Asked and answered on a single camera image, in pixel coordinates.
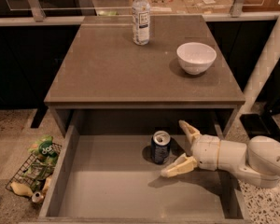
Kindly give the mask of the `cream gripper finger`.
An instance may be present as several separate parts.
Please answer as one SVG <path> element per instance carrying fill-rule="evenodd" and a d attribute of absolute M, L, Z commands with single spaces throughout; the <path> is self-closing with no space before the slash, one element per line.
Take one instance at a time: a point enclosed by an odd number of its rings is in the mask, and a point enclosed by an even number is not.
<path fill-rule="evenodd" d="M 180 120 L 178 123 L 179 127 L 183 130 L 191 144 L 193 144 L 196 140 L 198 140 L 201 137 L 200 131 L 195 127 L 189 125 L 184 120 Z"/>
<path fill-rule="evenodd" d="M 197 161 L 193 156 L 182 154 L 173 163 L 161 170 L 161 176 L 174 177 L 193 171 L 198 166 Z"/>

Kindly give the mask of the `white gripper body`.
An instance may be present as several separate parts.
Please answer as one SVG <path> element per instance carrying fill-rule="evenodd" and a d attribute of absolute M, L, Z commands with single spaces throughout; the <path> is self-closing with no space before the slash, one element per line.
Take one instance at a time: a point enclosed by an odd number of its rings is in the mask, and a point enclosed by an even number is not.
<path fill-rule="evenodd" d="M 217 136 L 204 134 L 193 138 L 190 151 L 199 168 L 210 171 L 217 169 L 219 145 Z"/>

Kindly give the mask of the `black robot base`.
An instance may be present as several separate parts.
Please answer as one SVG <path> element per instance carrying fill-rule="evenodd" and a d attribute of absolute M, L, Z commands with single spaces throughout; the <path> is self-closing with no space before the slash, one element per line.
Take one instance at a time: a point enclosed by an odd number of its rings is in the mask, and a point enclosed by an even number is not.
<path fill-rule="evenodd" d="M 267 103 L 260 114 L 243 114 L 240 121 L 250 138 L 263 135 L 280 142 L 280 98 Z"/>

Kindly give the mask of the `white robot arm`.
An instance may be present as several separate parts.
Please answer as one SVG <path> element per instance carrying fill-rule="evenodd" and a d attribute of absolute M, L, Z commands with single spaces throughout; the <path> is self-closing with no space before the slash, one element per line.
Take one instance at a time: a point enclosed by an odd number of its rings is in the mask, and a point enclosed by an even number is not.
<path fill-rule="evenodd" d="M 244 114 L 255 103 L 269 75 L 280 58 L 280 15 L 263 48 L 255 68 L 245 86 Z M 161 170 L 164 177 L 173 177 L 193 171 L 227 171 L 239 180 L 261 188 L 273 188 L 280 180 L 280 142 L 256 136 L 249 143 L 222 140 L 217 136 L 201 134 L 184 120 L 179 122 L 188 142 L 189 153 L 182 154 Z"/>

